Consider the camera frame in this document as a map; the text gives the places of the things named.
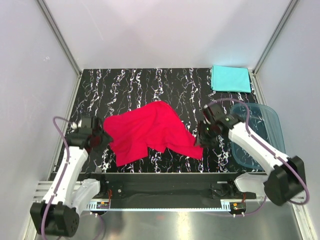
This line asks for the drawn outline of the red t shirt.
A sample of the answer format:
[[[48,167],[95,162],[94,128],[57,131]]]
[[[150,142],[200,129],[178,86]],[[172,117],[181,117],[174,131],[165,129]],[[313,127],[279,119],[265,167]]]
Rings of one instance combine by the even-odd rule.
[[[178,114],[164,101],[155,101],[132,111],[107,117],[103,129],[113,141],[116,165],[121,167],[149,155],[148,149],[164,153],[170,149],[180,155],[201,160],[203,149]]]

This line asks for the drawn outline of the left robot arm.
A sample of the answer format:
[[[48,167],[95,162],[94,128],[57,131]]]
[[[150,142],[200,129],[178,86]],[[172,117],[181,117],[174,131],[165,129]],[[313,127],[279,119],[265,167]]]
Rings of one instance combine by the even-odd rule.
[[[36,232],[46,240],[49,236],[71,238],[78,230],[80,217],[94,197],[110,194],[105,177],[100,172],[89,173],[80,187],[75,185],[84,163],[92,151],[113,141],[97,116],[83,116],[79,122],[68,121],[72,131],[61,135],[63,158],[46,194],[30,207]]]

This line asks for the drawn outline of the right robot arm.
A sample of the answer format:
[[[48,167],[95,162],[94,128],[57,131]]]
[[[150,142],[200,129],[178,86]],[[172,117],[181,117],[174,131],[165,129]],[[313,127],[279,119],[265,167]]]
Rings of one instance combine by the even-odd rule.
[[[262,167],[265,175],[239,175],[227,185],[228,195],[239,198],[244,193],[265,195],[272,203],[282,206],[292,202],[302,192],[310,200],[306,184],[305,165],[298,157],[289,157],[271,146],[249,127],[249,118],[236,114],[226,114],[219,104],[211,102],[203,107],[204,119],[198,123],[195,145],[203,148],[214,146],[218,136],[227,137],[244,149]]]

